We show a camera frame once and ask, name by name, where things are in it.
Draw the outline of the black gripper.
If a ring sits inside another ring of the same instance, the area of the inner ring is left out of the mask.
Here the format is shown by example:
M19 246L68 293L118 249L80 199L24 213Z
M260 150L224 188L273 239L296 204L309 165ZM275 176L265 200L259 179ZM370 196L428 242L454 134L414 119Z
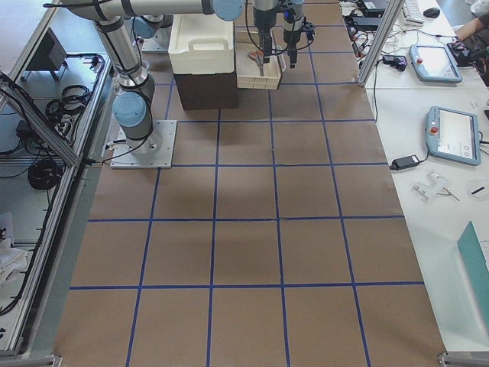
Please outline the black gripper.
M276 8L260 10L254 8L254 26L261 32L261 49L264 54L263 63L270 62L272 53L272 37L270 29L276 25Z
M301 11L289 10L283 13L283 41L288 49L290 69L297 64L296 45L300 42L303 28L303 13Z

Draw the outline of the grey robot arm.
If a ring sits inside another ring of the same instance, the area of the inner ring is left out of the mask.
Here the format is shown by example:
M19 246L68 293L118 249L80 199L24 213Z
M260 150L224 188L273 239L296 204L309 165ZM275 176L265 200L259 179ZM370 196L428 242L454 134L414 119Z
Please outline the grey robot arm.
M253 22L257 28L258 40L252 44L256 47L256 63L263 66L270 62L272 56L287 54L290 67L294 68L297 63L297 53L300 48L297 44L303 35L306 36L307 44L314 41L314 24L306 20L303 14L302 1L253 1ZM135 15L134 22L138 25L137 35L142 38L151 38L161 28L173 24L173 16L176 11L166 11L153 15ZM246 1L203 1L202 13L204 15L214 14L223 21L234 21L241 14L248 13ZM283 41L286 46L282 50L274 48L271 29L277 23L277 16L283 16Z
M163 24L168 15L215 15L229 23L247 8L243 1L60 1L56 6L96 26L118 71L122 90L113 102L112 112L125 133L129 150L136 154L157 147L151 118L154 80L134 50L124 20L143 18Z

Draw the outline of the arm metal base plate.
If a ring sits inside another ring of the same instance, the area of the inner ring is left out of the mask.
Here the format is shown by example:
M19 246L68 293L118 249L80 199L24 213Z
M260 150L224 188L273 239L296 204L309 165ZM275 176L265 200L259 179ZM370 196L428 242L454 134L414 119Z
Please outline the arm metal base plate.
M169 47L169 39L161 37L152 37L144 39L141 51L143 53L167 53Z
M115 146L115 158L109 164L112 169L152 169L172 167L176 120L154 120L154 129L142 146L140 142L127 140L122 128L117 139L124 140Z

